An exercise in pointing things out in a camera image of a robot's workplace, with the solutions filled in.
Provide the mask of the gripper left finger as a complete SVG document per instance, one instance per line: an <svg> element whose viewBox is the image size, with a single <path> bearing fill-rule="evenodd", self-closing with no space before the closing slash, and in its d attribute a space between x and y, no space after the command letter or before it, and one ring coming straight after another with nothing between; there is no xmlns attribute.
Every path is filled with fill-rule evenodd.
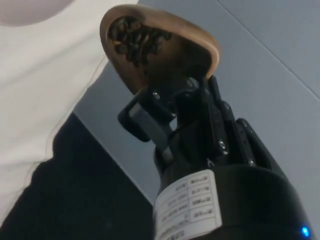
<svg viewBox="0 0 320 240"><path fill-rule="evenodd" d="M178 115L177 98L190 97L198 87L195 78L186 76L150 83L134 94L117 119L127 132L142 142L152 141L163 160L171 161L170 123Z"/></svg>

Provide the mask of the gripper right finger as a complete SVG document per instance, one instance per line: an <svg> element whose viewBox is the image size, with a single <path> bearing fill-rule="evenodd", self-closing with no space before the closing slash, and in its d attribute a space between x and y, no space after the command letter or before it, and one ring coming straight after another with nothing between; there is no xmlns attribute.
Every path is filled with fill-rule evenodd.
<svg viewBox="0 0 320 240"><path fill-rule="evenodd" d="M209 159L216 166L257 165L245 130L236 122L232 108L222 100L217 79L200 81L201 103L207 131Z"/></svg>

